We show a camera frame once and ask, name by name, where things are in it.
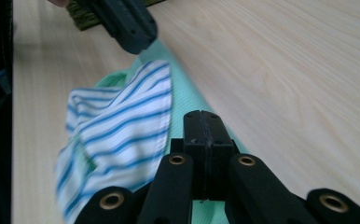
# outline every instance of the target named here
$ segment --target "mint green cloth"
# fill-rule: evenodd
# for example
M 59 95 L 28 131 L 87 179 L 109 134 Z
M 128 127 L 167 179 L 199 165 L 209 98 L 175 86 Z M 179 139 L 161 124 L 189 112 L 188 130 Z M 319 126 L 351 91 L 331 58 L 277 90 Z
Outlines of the mint green cloth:
M 187 112 L 193 110 L 214 111 L 205 102 L 200 92 L 183 70 L 181 64 L 160 41 L 157 40 L 148 49 L 144 50 L 128 70 L 117 71 L 104 77 L 96 87 L 122 87 L 131 79 L 132 74 L 141 65 L 154 60 L 166 60 L 170 63 L 173 86 L 173 111 L 169 138 L 183 138 L 183 116 Z M 245 148 L 234 134 L 229 132 L 229 135 L 235 140 L 239 150 L 245 152 Z M 195 201 L 193 203 L 192 223 L 228 223 L 224 212 L 224 203 Z

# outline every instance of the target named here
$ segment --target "wooden table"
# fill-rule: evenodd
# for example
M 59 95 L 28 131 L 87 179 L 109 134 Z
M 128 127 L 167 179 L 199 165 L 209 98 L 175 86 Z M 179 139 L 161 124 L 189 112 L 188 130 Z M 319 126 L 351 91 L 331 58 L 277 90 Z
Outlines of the wooden table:
M 294 193 L 360 204 L 360 0 L 167 0 L 159 38 L 207 102 Z M 13 223 L 62 223 L 54 167 L 71 89 L 135 56 L 44 0 L 14 1 Z

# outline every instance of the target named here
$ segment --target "blue and white striped fabric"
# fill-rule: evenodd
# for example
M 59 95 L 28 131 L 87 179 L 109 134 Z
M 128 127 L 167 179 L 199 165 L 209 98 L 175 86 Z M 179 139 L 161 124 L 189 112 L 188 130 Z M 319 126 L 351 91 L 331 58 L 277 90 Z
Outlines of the blue and white striped fabric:
M 144 64 L 122 88 L 71 92 L 69 144 L 56 167 L 57 200 L 66 223 L 74 223 L 100 189 L 136 191 L 154 178 L 168 142 L 171 107 L 166 61 Z

